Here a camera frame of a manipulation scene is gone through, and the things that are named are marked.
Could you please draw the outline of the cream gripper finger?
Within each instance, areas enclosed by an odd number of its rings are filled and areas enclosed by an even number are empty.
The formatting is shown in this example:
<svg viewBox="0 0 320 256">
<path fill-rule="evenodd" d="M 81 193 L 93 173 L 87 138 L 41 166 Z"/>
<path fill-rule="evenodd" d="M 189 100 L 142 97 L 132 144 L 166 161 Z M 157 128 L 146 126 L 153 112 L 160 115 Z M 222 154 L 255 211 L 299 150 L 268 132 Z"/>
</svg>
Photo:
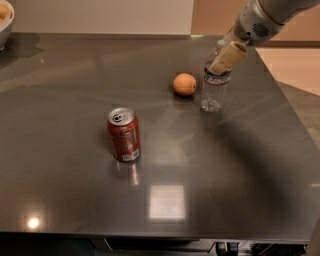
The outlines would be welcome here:
<svg viewBox="0 0 320 256">
<path fill-rule="evenodd" d="M 234 33 L 233 29 L 230 29 L 223 37 L 223 40 L 229 44 L 230 42 L 239 43 L 241 39 Z"/>
<path fill-rule="evenodd" d="M 218 55 L 209 64 L 208 70 L 214 74 L 222 74 L 230 71 L 247 55 L 245 44 L 222 40 L 223 46 L 219 49 Z"/>
</svg>

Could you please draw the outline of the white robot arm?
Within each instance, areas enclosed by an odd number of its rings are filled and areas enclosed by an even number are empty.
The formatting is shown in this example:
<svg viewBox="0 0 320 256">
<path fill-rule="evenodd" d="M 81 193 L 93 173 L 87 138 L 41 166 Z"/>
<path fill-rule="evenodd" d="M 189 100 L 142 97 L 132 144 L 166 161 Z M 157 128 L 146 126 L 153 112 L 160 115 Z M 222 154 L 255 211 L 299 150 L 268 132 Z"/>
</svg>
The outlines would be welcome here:
<svg viewBox="0 0 320 256">
<path fill-rule="evenodd" d="M 265 44 L 293 17 L 319 4 L 320 0 L 248 0 L 217 42 L 217 55 L 208 59 L 206 69 L 213 74 L 229 72 L 247 55 L 248 47 Z"/>
</svg>

